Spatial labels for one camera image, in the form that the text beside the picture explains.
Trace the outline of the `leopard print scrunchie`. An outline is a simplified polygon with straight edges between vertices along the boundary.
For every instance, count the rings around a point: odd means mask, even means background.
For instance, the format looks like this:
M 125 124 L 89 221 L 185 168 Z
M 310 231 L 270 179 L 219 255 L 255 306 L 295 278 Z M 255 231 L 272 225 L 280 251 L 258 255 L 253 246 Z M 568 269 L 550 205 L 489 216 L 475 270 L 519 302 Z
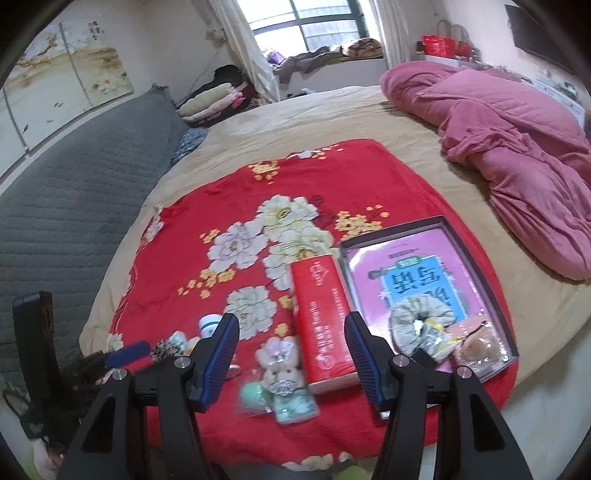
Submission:
M 158 363 L 168 357 L 183 356 L 187 338 L 181 331 L 173 332 L 168 338 L 158 341 L 150 350 L 150 358 Z

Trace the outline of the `pink packaged soft item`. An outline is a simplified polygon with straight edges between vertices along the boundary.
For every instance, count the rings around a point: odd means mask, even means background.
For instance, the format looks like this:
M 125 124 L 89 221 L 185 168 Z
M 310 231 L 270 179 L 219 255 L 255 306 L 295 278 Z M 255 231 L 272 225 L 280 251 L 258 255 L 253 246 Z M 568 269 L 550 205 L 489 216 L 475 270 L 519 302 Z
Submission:
M 453 356 L 458 365 L 469 367 L 479 378 L 494 376 L 512 361 L 512 356 L 487 315 L 454 323 L 446 332 L 458 341 Z

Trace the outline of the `green ball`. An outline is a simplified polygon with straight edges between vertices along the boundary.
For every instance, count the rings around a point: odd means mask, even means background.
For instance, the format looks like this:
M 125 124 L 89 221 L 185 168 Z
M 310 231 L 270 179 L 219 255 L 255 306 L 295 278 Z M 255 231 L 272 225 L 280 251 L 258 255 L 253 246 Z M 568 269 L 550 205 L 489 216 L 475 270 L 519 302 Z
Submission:
M 240 408 L 252 415 L 269 414 L 271 402 L 269 393 L 259 382 L 249 382 L 242 385 L 238 392 Z

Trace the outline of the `white bunny plush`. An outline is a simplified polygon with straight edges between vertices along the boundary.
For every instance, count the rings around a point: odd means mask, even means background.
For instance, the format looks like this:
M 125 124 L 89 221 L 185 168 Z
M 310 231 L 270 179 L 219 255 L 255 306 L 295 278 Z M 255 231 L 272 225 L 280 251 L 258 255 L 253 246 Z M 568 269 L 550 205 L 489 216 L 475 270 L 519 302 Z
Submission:
M 263 369 L 263 388 L 270 394 L 284 397 L 305 387 L 296 337 L 270 337 L 254 357 Z

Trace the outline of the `cream teddy bear plush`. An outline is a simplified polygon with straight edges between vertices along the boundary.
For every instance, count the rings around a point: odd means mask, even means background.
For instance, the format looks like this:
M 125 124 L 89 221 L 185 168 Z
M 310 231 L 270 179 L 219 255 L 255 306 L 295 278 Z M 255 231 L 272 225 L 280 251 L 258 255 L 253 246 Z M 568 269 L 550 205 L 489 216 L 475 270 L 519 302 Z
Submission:
M 199 336 L 194 336 L 194 337 L 188 339 L 186 342 L 186 345 L 185 345 L 183 355 L 189 356 L 193 352 L 193 349 L 195 348 L 195 346 L 197 345 L 198 342 L 200 342 Z

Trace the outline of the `bagged round bun toy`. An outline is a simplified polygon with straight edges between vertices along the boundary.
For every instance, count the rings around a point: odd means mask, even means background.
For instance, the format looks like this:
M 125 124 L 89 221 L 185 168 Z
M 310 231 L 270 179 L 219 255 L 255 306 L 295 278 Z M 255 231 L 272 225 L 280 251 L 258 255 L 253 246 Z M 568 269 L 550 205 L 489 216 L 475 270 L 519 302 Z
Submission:
M 486 371 L 503 361 L 499 342 L 491 336 L 468 337 L 455 351 L 459 365 L 471 368 L 475 373 Z

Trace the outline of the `mint tissue pack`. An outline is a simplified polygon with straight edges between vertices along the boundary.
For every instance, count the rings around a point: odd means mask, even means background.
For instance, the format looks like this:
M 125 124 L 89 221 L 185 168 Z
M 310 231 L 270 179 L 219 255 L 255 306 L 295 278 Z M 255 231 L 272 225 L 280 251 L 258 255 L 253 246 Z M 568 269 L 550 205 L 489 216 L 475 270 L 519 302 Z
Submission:
M 280 425 L 311 420 L 320 415 L 315 397 L 307 389 L 297 389 L 285 396 L 273 396 L 273 413 Z

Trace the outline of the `beige bed sheet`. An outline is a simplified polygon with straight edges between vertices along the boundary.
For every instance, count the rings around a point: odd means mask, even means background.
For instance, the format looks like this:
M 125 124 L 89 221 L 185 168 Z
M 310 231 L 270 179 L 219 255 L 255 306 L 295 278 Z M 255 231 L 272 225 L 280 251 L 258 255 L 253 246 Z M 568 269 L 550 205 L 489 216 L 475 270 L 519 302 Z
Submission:
M 341 140 L 370 138 L 427 180 L 476 234 L 499 275 L 521 354 L 518 382 L 526 381 L 590 330 L 590 287 L 545 272 L 510 237 L 485 200 L 485 184 L 471 171 L 444 162 L 433 129 L 396 110 L 379 87 L 346 87 L 287 100 L 237 115 L 215 126 L 204 145 L 166 173 L 143 202 L 116 250 L 79 345 L 102 350 L 126 290 L 140 237 L 157 208 L 193 189 L 259 161 Z

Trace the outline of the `pink rumpled quilt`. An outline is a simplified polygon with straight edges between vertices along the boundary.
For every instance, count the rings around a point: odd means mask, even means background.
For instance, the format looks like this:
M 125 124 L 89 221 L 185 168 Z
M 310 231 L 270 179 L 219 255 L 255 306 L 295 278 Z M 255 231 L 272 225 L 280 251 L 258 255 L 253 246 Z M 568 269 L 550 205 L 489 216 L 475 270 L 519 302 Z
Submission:
M 477 170 L 496 216 L 543 265 L 590 277 L 590 143 L 573 116 L 498 70 L 415 61 L 380 79 L 401 111 L 437 127 L 447 161 Z

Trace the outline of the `folded clothes pile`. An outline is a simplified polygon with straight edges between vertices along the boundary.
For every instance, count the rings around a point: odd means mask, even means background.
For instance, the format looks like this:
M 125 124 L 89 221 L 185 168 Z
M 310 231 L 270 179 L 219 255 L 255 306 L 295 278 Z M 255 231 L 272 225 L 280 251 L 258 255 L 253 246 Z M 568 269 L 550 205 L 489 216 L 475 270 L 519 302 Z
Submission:
M 257 100 L 256 88 L 245 73 L 235 65 L 224 65 L 214 71 L 211 82 L 181 100 L 176 110 L 189 126 L 211 128 L 256 106 Z

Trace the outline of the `clothes on window sill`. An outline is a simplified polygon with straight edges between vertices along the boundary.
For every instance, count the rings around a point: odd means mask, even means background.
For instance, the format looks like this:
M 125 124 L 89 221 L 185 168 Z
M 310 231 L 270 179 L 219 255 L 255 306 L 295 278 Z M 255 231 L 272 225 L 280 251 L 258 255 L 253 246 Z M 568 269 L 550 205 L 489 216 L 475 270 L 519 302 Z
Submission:
M 346 42 L 335 47 L 322 46 L 314 51 L 308 51 L 296 56 L 284 57 L 276 51 L 266 56 L 267 63 L 276 74 L 280 84 L 290 83 L 294 73 L 311 74 L 325 65 L 342 62 L 378 59 L 384 56 L 382 44 L 370 37 Z

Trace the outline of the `white window curtain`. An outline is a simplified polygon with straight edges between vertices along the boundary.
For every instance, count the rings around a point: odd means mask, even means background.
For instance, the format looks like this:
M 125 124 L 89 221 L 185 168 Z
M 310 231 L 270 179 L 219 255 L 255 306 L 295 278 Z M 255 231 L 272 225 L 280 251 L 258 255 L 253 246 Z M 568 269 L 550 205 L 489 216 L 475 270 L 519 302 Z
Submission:
M 243 70 L 249 76 L 256 92 L 266 103 L 280 102 L 280 88 L 266 57 L 242 13 L 236 0 L 212 0 L 206 4 L 211 7 L 213 18 L 224 32 L 228 45 L 238 58 Z

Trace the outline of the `red gift bag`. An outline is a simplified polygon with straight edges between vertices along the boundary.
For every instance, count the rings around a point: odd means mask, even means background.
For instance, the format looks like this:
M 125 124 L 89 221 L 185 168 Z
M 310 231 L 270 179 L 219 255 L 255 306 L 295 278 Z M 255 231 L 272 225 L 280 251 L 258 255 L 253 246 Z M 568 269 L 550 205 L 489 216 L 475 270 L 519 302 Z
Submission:
M 435 35 L 424 35 L 422 41 L 426 55 L 449 59 L 473 57 L 473 44 L 465 27 L 446 19 L 438 22 Z

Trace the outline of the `landscape wall painting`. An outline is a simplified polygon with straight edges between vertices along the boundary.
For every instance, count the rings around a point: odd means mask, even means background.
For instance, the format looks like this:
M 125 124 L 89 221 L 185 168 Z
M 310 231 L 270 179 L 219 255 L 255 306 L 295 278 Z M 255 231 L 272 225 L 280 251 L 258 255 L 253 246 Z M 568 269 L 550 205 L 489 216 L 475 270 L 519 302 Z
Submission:
M 48 25 L 1 86 L 1 171 L 85 112 L 132 92 L 97 21 Z

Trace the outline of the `black wall television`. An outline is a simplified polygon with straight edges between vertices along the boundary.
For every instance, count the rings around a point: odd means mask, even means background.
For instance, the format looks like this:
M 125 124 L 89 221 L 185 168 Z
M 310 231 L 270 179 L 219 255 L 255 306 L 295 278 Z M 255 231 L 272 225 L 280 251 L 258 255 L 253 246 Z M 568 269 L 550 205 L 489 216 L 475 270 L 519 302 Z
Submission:
M 522 8 L 505 5 L 514 45 L 526 53 L 575 74 L 573 65 L 554 39 Z

